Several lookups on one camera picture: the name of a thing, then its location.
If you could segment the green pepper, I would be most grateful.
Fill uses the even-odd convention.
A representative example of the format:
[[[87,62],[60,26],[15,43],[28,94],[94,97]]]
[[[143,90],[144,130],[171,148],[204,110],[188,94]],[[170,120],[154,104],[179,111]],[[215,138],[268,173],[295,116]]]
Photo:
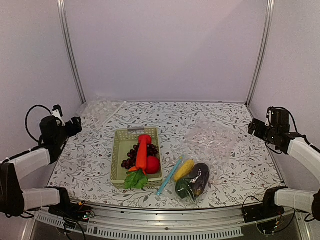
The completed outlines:
[[[181,199],[189,199],[191,201],[196,200],[190,178],[182,178],[178,180],[175,184],[175,192]]]

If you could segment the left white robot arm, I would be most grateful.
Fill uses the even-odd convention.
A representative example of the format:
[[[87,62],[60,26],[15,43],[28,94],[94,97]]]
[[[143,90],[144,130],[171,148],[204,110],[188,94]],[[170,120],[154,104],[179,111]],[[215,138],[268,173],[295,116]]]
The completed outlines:
[[[80,117],[63,123],[56,116],[41,120],[38,146],[0,163],[0,211],[8,218],[20,217],[29,210],[52,207],[53,213],[77,219],[80,206],[71,203],[68,191],[63,187],[25,189],[20,181],[38,169],[52,165],[60,158],[68,138],[82,131]]]

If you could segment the yellow corn cob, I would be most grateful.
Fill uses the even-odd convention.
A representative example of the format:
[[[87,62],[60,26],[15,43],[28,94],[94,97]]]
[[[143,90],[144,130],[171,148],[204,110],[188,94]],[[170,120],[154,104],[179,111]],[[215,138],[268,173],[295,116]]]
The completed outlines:
[[[188,159],[174,174],[173,180],[178,180],[186,177],[194,168],[195,162],[193,159]]]

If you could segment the right aluminium frame post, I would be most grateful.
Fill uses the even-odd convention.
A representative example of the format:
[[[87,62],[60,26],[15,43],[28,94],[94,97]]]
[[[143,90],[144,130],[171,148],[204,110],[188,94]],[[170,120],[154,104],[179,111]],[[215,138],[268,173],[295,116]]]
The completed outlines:
[[[273,21],[273,14],[274,14],[274,8],[275,8],[275,0],[268,0],[266,5],[266,13],[265,13],[265,19],[264,19],[264,26],[262,31],[262,39],[260,42],[260,47],[258,51],[257,61],[255,64],[252,81],[250,84],[248,96],[246,98],[246,105],[249,107],[253,101],[256,88],[258,85],[259,77],[261,74],[261,70],[263,68],[263,63],[268,47],[268,40],[270,36],[270,31],[272,27],[272,21]]]

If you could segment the green leafy vegetable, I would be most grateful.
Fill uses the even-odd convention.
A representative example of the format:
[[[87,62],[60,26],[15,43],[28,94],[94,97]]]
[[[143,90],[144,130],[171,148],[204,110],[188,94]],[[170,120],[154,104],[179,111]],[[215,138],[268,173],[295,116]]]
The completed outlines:
[[[141,169],[127,172],[124,180],[125,189],[142,189],[148,183],[148,177]]]

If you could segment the aluminium frame post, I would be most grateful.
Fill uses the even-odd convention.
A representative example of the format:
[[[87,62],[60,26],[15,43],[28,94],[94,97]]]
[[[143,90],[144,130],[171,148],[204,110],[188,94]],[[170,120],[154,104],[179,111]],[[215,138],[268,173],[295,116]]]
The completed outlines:
[[[75,84],[80,102],[81,104],[84,104],[86,102],[86,96],[85,96],[84,88],[81,82],[77,61],[76,61],[73,46],[72,46],[72,40],[71,40],[71,35],[70,35],[70,30],[68,25],[68,18],[67,18],[66,4],[64,0],[57,0],[56,2],[57,2],[57,9],[59,14],[61,30],[62,30],[62,37],[64,40],[72,77],[74,80],[74,84]]]
[[[275,0],[268,0],[266,5],[266,13],[265,13],[265,19],[264,19],[264,26],[262,31],[262,39],[260,42],[260,47],[258,51],[257,61],[255,64],[252,81],[250,84],[248,96],[246,98],[246,105],[249,107],[253,101],[256,88],[258,85],[259,77],[261,74],[261,70],[263,68],[263,63],[268,47],[268,40],[270,36],[270,31],[272,27],[272,21],[273,21],[273,14],[274,14],[274,8],[275,8]]]

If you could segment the left aluminium frame post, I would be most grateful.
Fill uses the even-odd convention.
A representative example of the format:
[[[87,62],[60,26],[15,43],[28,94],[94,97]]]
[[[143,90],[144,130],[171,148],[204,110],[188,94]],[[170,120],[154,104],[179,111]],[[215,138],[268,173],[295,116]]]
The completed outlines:
[[[74,84],[75,84],[80,102],[81,104],[84,104],[86,102],[86,96],[85,96],[84,88],[81,82],[77,61],[76,61],[73,46],[72,46],[72,40],[71,40],[71,35],[70,35],[70,30],[68,25],[68,18],[67,18],[66,4],[64,0],[57,0],[56,2],[57,2],[57,9],[59,14],[61,30],[62,30],[62,37],[64,40],[72,77],[74,80]]]

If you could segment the orange carrot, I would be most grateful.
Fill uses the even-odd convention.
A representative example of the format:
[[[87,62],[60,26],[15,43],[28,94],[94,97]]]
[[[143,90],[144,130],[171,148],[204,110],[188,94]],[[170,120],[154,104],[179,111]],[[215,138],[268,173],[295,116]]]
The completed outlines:
[[[147,145],[152,143],[152,138],[150,135],[142,134],[138,137],[139,149],[137,152],[135,166],[131,167],[128,171],[138,171],[142,170],[145,172],[147,168]]]

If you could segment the red apple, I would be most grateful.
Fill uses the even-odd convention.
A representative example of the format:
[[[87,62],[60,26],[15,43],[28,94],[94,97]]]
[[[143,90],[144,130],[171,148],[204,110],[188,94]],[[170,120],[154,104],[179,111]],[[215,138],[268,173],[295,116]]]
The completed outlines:
[[[148,175],[156,174],[160,170],[160,166],[161,166],[161,163],[157,157],[148,156],[147,157],[147,167],[146,167],[145,172]]]

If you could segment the dark red grape bunch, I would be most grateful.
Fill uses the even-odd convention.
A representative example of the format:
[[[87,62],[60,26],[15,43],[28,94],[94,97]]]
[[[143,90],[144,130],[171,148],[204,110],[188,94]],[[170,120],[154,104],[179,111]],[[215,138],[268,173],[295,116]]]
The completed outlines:
[[[132,149],[127,153],[127,159],[124,159],[121,163],[121,167],[125,169],[129,169],[136,165],[136,159],[138,155],[138,149],[140,144],[133,145]],[[147,145],[147,157],[156,157],[159,153],[159,148],[154,144]]]

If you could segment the green plastic basket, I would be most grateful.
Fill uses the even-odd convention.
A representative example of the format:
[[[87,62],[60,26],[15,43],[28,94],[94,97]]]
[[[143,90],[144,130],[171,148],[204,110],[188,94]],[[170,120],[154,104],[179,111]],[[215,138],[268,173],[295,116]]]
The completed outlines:
[[[146,187],[159,187],[164,180],[157,127],[122,128],[115,131],[110,169],[110,181],[118,189],[124,189],[129,170],[136,166],[140,136],[148,135],[146,152],[150,166],[145,170]]]

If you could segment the crumpled clear plastic bag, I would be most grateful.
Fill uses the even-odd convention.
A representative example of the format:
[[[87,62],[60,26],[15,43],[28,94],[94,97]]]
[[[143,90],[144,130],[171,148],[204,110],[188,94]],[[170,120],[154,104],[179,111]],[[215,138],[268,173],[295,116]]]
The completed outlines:
[[[211,182],[223,174],[237,145],[239,133],[230,125],[214,121],[198,122],[181,144],[181,154],[209,167]]]

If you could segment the clear bag at back corner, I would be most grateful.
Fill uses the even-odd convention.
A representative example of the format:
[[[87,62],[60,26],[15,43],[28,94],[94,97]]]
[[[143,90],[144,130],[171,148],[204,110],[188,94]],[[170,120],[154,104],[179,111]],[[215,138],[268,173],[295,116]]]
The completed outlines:
[[[126,101],[100,98],[84,103],[76,114],[84,120],[85,125],[99,128],[126,103]]]

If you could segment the clear zip bag blue zipper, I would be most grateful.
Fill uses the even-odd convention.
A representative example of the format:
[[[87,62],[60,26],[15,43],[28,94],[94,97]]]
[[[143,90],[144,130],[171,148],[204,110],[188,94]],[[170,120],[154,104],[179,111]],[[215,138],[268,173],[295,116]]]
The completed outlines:
[[[196,205],[214,176],[211,161],[181,155],[173,162],[173,168],[156,192],[157,196],[175,198],[179,202]]]

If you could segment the purple eggplant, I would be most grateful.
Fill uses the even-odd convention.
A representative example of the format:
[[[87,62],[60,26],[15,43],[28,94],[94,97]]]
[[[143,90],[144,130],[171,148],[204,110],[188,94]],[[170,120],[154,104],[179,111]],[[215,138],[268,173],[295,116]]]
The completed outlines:
[[[205,163],[197,163],[189,174],[190,187],[195,198],[203,194],[209,181],[210,170]]]

